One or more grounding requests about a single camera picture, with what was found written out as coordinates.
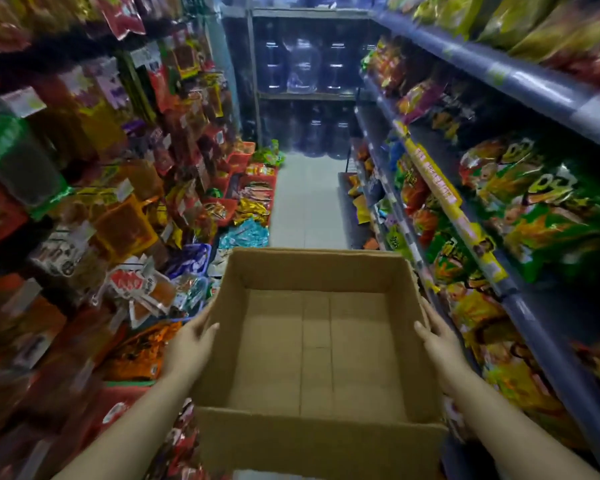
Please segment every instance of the yellow promotional strip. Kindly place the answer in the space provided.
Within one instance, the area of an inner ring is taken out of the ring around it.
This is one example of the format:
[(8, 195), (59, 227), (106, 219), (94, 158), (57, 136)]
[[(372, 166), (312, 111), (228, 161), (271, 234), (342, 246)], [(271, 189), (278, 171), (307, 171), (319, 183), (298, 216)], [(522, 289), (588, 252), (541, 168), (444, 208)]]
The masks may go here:
[(478, 223), (471, 223), (460, 208), (462, 197), (456, 188), (440, 171), (440, 168), (431, 159), (422, 145), (415, 144), (409, 137), (404, 139), (411, 160), (425, 179), (433, 194), (440, 201), (440, 206), (445, 211), (449, 220), (454, 224), (464, 243), (471, 249), (473, 257), (480, 265), (482, 272), (492, 282), (508, 278), (509, 275), (493, 255), (496, 246), (492, 238), (485, 233)]

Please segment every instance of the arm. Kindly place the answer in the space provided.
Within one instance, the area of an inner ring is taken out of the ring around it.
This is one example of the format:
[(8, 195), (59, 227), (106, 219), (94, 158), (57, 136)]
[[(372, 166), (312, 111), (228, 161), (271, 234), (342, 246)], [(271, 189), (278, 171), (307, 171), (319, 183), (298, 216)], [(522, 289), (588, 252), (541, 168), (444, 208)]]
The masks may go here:
[(218, 324), (200, 332), (210, 305), (170, 341), (160, 380), (54, 480), (141, 479), (211, 353)]
[(496, 463), (512, 480), (600, 480), (600, 474), (511, 405), (474, 373), (456, 334), (426, 300), (436, 333), (420, 322), (415, 330), (436, 366), (442, 387)]

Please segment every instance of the cardboard box side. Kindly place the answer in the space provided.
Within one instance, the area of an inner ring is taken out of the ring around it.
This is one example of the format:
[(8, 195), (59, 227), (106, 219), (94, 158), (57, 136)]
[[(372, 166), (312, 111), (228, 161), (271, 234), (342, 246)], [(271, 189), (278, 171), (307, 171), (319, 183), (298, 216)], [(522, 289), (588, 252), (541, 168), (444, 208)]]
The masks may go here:
[(407, 417), (411, 422), (430, 423), (441, 418), (442, 399), (436, 371), (413, 329), (416, 320), (424, 323), (419, 298), (411, 266), (403, 260), (400, 270), (393, 275), (392, 287), (386, 294), (386, 305)]
[(209, 325), (219, 322), (220, 329), (209, 362), (191, 390), (197, 406), (224, 406), (228, 400), (247, 304), (248, 290), (240, 280), (238, 266), (229, 259), (209, 317)]
[(447, 432), (437, 424), (378, 425), (199, 408), (209, 470), (258, 470), (324, 480), (433, 480)]
[(237, 248), (231, 258), (246, 288), (332, 292), (385, 292), (403, 260), (375, 251)]

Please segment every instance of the aisle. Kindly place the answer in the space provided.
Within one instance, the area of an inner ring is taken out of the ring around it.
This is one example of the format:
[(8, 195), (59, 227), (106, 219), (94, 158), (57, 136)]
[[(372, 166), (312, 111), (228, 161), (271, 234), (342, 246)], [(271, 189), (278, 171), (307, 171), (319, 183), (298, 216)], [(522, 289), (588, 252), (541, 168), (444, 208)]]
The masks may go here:
[(278, 174), (269, 243), (277, 248), (347, 249), (338, 204), (346, 161), (288, 153)]

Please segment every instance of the empty cardboard box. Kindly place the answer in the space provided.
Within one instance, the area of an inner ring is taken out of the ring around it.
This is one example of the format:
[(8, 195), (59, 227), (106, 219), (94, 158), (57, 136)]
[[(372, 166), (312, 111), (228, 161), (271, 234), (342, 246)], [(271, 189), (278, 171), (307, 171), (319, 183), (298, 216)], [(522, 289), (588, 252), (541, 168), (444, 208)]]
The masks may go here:
[(398, 254), (237, 248), (194, 386), (205, 468), (433, 479), (446, 429)]

